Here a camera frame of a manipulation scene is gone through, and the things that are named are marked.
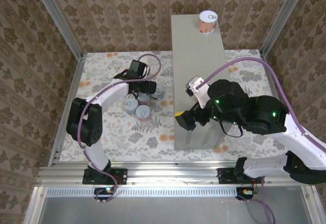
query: table surface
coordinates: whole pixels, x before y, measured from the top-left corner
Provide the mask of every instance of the table surface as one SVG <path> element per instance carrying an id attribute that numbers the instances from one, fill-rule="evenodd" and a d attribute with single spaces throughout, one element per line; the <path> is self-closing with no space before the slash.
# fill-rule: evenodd
<path id="1" fill-rule="evenodd" d="M 128 116 L 120 99 L 103 113 L 103 134 L 100 139 L 106 155 L 114 161 L 171 161 L 171 160 L 236 160 L 239 157 L 269 157 L 287 151 L 284 146 L 266 136 L 243 132 L 241 138 L 226 136 L 218 149 L 174 150 L 174 101 L 172 87 L 172 52 L 89 53 L 80 79 L 77 97 L 86 98 L 107 86 L 114 75 L 129 67 L 131 60 L 144 53 L 153 53 L 162 61 L 162 69 L 154 81 L 165 87 L 162 101 L 151 102 L 152 118 L 140 123 Z M 227 61 L 243 57 L 260 58 L 258 50 L 226 50 Z M 157 61 L 142 60 L 151 70 Z M 238 82 L 249 96 L 272 95 L 262 64 L 240 62 L 229 68 L 232 81 Z M 237 135 L 232 126 L 230 135 Z M 86 161 L 78 143 L 66 135 L 60 161 Z"/>

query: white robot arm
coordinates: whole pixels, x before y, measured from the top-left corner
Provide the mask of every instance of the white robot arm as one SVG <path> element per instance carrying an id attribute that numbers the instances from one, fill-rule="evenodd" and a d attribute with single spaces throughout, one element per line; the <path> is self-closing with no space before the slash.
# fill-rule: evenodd
<path id="1" fill-rule="evenodd" d="M 80 146 L 85 150 L 91 168 L 105 171 L 111 167 L 111 163 L 99 141 L 102 135 L 102 113 L 127 94 L 134 92 L 155 93 L 156 83 L 145 80 L 149 71 L 147 65 L 133 60 L 130 68 L 116 75 L 110 85 L 98 92 L 97 96 L 73 100 L 66 130 L 77 141 L 79 121 L 82 117 L 82 111 L 88 104 L 86 116 L 80 125 Z"/>
<path id="2" fill-rule="evenodd" d="M 196 76 L 186 84 L 186 92 L 196 97 L 198 106 L 176 114 L 181 127 L 193 130 L 195 122 L 205 125 L 211 119 L 229 122 L 273 138 L 289 149 L 276 157 L 239 158 L 234 169 L 237 178 L 290 176 L 306 184 L 326 182 L 326 144 L 306 129 L 302 133 L 279 100 L 271 96 L 249 98 L 239 84 L 227 80 L 218 80 L 210 86 L 204 84 L 197 89 L 203 82 Z"/>

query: patterned wallpaper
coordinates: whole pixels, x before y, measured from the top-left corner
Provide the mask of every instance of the patterned wallpaper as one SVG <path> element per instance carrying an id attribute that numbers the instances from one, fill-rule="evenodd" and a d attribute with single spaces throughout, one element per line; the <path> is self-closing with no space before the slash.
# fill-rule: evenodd
<path id="1" fill-rule="evenodd" d="M 267 59 L 301 123 L 326 142 L 326 0 L 299 0 Z"/>
<path id="2" fill-rule="evenodd" d="M 76 60 L 40 0 L 0 0 L 0 223 L 21 223 Z"/>
<path id="3" fill-rule="evenodd" d="M 284 0 L 55 0 L 84 52 L 172 50 L 172 14 L 213 10 L 226 49 L 259 49 Z"/>

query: aluminum frame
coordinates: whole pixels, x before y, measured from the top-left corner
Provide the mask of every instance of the aluminum frame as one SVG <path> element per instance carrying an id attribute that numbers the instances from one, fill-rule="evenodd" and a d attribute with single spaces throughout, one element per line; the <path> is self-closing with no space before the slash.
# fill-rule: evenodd
<path id="1" fill-rule="evenodd" d="M 66 40 L 70 50 L 79 61 L 83 55 L 83 51 L 79 46 L 78 41 L 75 39 L 73 32 L 71 31 L 68 23 L 65 20 L 62 12 L 58 8 L 55 0 L 42 0 L 52 19 L 54 20 L 56 26 L 58 27 L 60 33 Z"/>
<path id="2" fill-rule="evenodd" d="M 65 141 L 65 137 L 67 133 L 66 126 L 68 122 L 71 102 L 76 97 L 78 85 L 83 74 L 86 58 L 87 58 L 87 53 L 83 54 L 83 56 L 80 58 L 80 61 L 77 63 L 47 166 L 52 166 L 56 157 L 56 153 L 61 151 L 63 143 Z"/>
<path id="3" fill-rule="evenodd" d="M 262 54 L 267 56 L 274 42 L 276 41 L 278 35 L 280 34 L 283 26 L 288 20 L 292 10 L 294 9 L 298 0 L 285 0 L 277 17 L 275 18 L 260 50 Z"/>
<path id="4" fill-rule="evenodd" d="M 192 161 L 192 162 L 112 162 L 112 167 L 128 169 L 127 185 L 123 189 L 149 189 L 150 187 L 178 189 L 225 189 L 242 185 L 219 185 L 217 168 L 233 167 L 236 161 Z M 60 162 L 52 167 L 40 168 L 31 202 L 24 223 L 38 223 L 48 189 L 53 187 L 74 188 L 77 197 L 80 188 L 93 188 L 93 185 L 82 185 L 84 169 L 87 162 Z M 305 202 L 313 224 L 326 223 L 318 193 L 315 186 L 302 185 L 289 177 L 266 177 L 265 186 L 302 186 Z"/>
<path id="5" fill-rule="evenodd" d="M 47 198 L 95 197 L 96 187 L 49 187 Z M 116 198 L 127 197 L 236 197 L 236 187 L 135 187 L 121 186 Z"/>

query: black mount bracket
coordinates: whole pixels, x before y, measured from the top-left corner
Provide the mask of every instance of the black mount bracket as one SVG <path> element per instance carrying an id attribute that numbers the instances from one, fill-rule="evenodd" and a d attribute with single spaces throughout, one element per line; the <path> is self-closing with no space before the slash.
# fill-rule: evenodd
<path id="1" fill-rule="evenodd" d="M 138 60 L 132 60 L 128 70 L 124 70 L 121 73 L 114 76 L 114 79 L 130 80 L 130 79 L 142 79 L 146 76 L 149 67 Z"/>
<path id="2" fill-rule="evenodd" d="M 102 201 L 102 200 L 107 200 L 109 197 L 111 197 L 113 193 L 113 188 L 109 187 L 95 187 L 94 188 L 94 195 L 97 195 L 97 199 Z"/>
<path id="3" fill-rule="evenodd" d="M 146 93 L 154 94 L 156 91 L 156 82 L 154 81 L 134 81 L 129 83 L 128 93 Z"/>
<path id="4" fill-rule="evenodd" d="M 254 196 L 252 195 L 252 194 L 244 194 L 243 193 L 243 191 L 244 190 L 249 190 L 250 188 L 248 188 L 248 187 L 237 187 L 236 188 L 236 193 L 237 193 L 237 196 L 235 197 L 237 200 L 244 200 L 244 199 L 246 199 L 246 200 L 251 200 Z"/>
<path id="5" fill-rule="evenodd" d="M 126 185 L 128 180 L 128 169 L 111 168 L 110 161 L 103 170 L 111 174 L 118 182 L 118 185 Z M 114 185 L 114 181 L 107 175 L 88 166 L 84 171 L 83 184 L 85 185 Z"/>
<path id="6" fill-rule="evenodd" d="M 262 181 L 261 177 L 251 178 L 243 174 L 236 175 L 236 168 L 218 168 L 219 184 L 253 184 L 254 180 L 257 184 Z"/>

